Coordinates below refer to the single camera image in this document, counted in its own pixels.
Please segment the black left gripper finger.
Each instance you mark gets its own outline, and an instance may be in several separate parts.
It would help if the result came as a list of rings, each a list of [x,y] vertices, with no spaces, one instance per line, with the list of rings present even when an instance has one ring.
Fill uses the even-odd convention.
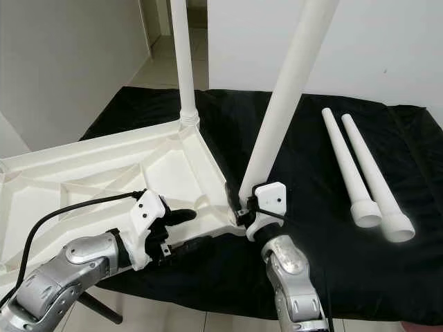
[[[164,214],[164,225],[171,227],[171,225],[179,225],[196,217],[197,213],[191,209],[167,210]]]
[[[175,247],[170,256],[171,264],[192,264],[194,261],[203,259],[213,251],[213,238],[206,235],[184,241]]]

